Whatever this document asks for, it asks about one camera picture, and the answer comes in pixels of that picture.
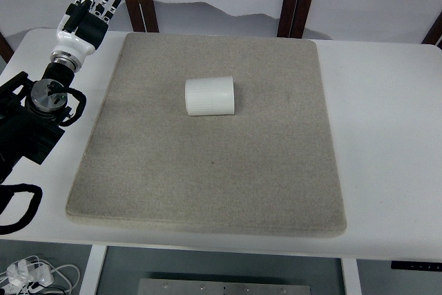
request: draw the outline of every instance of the black cable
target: black cable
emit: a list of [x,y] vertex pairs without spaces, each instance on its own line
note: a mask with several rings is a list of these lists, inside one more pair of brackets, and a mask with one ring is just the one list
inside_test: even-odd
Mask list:
[[61,127],[67,127],[76,122],[81,115],[83,114],[83,111],[86,107],[86,96],[78,90],[75,90],[74,88],[66,88],[64,86],[53,86],[51,87],[50,91],[48,92],[48,96],[51,96],[55,93],[68,93],[72,95],[76,100],[78,100],[78,106],[75,110],[75,114],[73,117],[71,117],[69,120],[63,121],[60,126]]
[[[49,290],[51,290],[51,289],[56,289],[56,290],[59,290],[59,291],[61,291],[61,292],[63,292],[63,295],[66,295],[66,291],[63,289],[63,288],[60,288],[60,287],[57,287],[57,286],[52,286],[52,287],[49,287],[49,286],[47,286],[47,287],[44,287],[44,286],[42,286],[44,289],[49,289]],[[41,292],[39,292],[39,293],[36,293],[36,294],[45,294],[45,295],[51,295],[51,293],[41,293]]]

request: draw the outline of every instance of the gray pad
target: gray pad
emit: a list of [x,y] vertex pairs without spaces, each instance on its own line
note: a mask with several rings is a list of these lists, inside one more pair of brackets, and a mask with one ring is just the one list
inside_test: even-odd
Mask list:
[[[235,115],[189,117],[185,80],[217,76],[233,76]],[[66,211],[137,229],[343,233],[315,43],[129,34]]]

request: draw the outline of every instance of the power adapter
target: power adapter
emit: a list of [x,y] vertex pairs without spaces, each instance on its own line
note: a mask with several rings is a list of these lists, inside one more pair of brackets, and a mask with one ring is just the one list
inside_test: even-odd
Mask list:
[[54,282],[54,276],[47,264],[30,263],[25,259],[20,260],[17,264],[9,265],[6,276],[10,284],[17,286],[19,289],[31,283],[39,283],[41,286],[47,287]]

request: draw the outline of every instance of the white table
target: white table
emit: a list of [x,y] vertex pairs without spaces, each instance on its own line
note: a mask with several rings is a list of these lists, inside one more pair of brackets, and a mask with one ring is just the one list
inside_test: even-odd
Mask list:
[[[5,184],[44,191],[25,229],[1,238],[387,260],[442,260],[442,53],[435,46],[315,41],[347,216],[336,238],[182,234],[91,227],[69,221],[66,200],[104,98],[125,32],[109,32],[71,84],[88,98],[43,165],[22,159]],[[55,31],[30,31],[0,75],[40,79]],[[15,197],[2,225],[22,216]]]

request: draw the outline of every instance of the white cable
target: white cable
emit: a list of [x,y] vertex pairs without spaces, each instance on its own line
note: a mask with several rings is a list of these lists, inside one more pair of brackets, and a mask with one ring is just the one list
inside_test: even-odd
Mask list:
[[[52,268],[51,272],[56,272],[57,274],[59,274],[66,281],[66,283],[69,285],[69,289],[67,289],[65,292],[70,294],[72,292],[72,290],[75,288],[75,286],[77,286],[77,284],[79,282],[80,275],[81,275],[81,272],[80,272],[79,268],[76,267],[75,265],[72,265],[72,264],[62,265],[62,266],[59,266],[59,267],[54,267],[54,265],[49,263],[47,260],[41,259],[41,261],[46,263],[46,264],[48,264]],[[77,273],[78,273],[77,282],[73,286],[72,286],[72,283],[70,283],[69,279],[66,278],[66,276],[59,271],[59,269],[61,269],[63,267],[73,267],[73,268],[75,268],[77,270]]]
[[62,269],[64,267],[73,267],[77,271],[77,281],[75,281],[75,284],[72,286],[72,289],[74,289],[78,285],[78,283],[80,282],[80,278],[81,278],[80,269],[73,264],[65,264],[65,265],[58,266],[57,268],[53,269],[52,272],[57,272],[59,269]]

